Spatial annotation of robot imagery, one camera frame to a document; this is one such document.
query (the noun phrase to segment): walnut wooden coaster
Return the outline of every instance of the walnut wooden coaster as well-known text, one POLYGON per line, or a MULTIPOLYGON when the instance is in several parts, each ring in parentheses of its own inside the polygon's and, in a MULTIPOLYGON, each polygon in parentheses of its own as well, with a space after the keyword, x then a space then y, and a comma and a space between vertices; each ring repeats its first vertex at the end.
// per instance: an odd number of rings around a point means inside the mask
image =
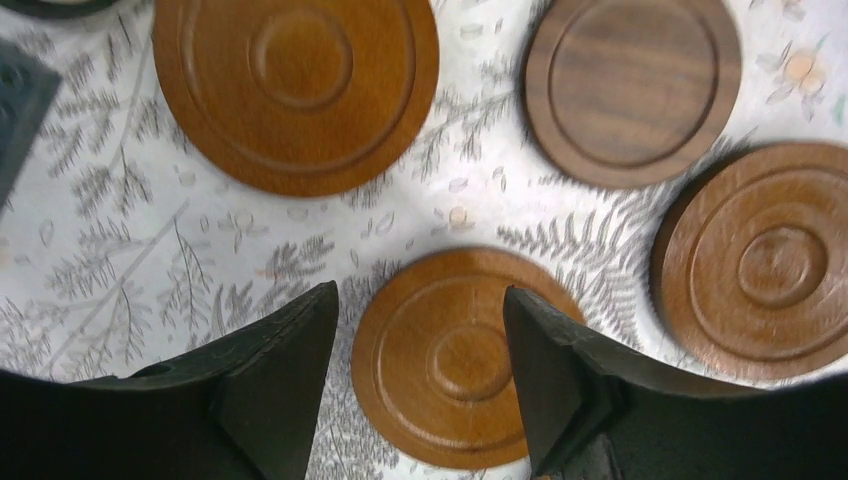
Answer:
POLYGON ((314 197, 362 185, 410 145, 439 74, 427 0, 156 4, 174 117, 236 179, 314 197))
POLYGON ((353 385, 371 423, 401 451, 462 469, 527 455, 503 326, 510 285, 583 321, 544 270, 484 248, 420 260, 369 305, 354 341, 353 385))
POLYGON ((741 79, 716 0, 557 0, 530 49, 532 129, 568 175, 633 188, 682 173, 724 129, 741 79))
POLYGON ((821 368, 848 353, 845 232, 848 151, 756 151, 666 215, 651 265, 657 310, 718 370, 759 380, 821 368))

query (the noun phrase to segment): tablecloth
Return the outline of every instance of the tablecloth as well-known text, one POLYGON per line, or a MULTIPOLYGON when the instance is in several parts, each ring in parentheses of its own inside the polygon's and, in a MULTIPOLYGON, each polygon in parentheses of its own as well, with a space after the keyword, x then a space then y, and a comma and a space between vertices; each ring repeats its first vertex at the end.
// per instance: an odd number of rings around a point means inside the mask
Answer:
POLYGON ((351 343, 371 296, 422 256, 476 245, 547 268, 593 328, 723 378, 657 320, 649 248, 680 188, 717 158, 848 140, 848 1, 728 0, 743 78, 725 131, 680 178, 620 191, 562 175, 528 132, 520 64, 548 0, 431 3, 441 66, 423 129, 380 177, 320 199, 243 186, 194 149, 158 86, 153 1, 65 22, 0 11, 0 35, 65 78, 0 221, 0 367, 56 381, 128 375, 336 280, 342 313, 308 478, 525 479, 526 461, 460 472, 398 453, 352 392, 351 343))

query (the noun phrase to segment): wood grain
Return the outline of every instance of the wood grain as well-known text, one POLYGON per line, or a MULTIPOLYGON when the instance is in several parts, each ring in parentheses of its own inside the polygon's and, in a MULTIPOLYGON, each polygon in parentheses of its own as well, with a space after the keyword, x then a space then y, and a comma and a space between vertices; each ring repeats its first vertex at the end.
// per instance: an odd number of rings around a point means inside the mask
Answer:
POLYGON ((353 385, 368 419, 401 451, 462 469, 527 455, 502 314, 515 284, 583 321, 544 270, 482 248, 420 260, 375 296, 354 341, 353 385))
POLYGON ((670 333, 751 380, 848 353, 848 150, 775 145, 684 191, 663 220, 651 290, 670 333))
POLYGON ((611 188, 658 183, 718 138, 740 62, 721 0, 558 0, 527 61, 529 121, 574 178, 611 188))
POLYGON ((360 186, 410 145, 436 88, 427 0, 159 1, 156 69, 189 139, 257 188, 360 186))

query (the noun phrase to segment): black metal jaw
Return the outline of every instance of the black metal jaw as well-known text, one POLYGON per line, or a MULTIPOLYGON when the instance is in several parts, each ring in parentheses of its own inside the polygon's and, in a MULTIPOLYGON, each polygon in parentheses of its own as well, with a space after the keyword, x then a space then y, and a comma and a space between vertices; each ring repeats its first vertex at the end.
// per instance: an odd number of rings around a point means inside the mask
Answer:
POLYGON ((0 209, 41 128, 62 79, 0 39, 0 209))
POLYGON ((848 375, 779 391, 646 357, 510 288, 504 321, 534 475, 848 478, 848 375))
POLYGON ((52 3, 49 0, 0 0, 6 7, 28 17, 60 20, 93 15, 111 7, 118 0, 87 0, 81 3, 52 3))
POLYGON ((0 478, 302 479, 338 311, 325 283, 126 379, 0 372, 0 478))

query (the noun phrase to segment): wooden saucer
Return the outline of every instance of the wooden saucer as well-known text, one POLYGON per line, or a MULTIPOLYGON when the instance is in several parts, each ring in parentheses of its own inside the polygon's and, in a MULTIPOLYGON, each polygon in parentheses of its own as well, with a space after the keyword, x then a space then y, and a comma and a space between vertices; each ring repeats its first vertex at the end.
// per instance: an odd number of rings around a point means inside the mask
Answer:
POLYGON ((362 185, 412 143, 439 73, 427 0, 159 0, 174 117, 236 179, 314 197, 362 185))
POLYGON ((741 79, 736 28, 715 0, 557 0, 525 72, 530 125, 570 176, 658 183, 703 156, 741 79))
POLYGON ((353 345, 353 386, 368 419, 401 451, 462 469, 527 455, 503 326, 510 285, 583 321, 544 270, 484 248, 420 260, 369 305, 353 345))
POLYGON ((680 344, 752 380, 848 354, 848 150, 772 146, 700 183, 666 215, 651 262, 680 344))

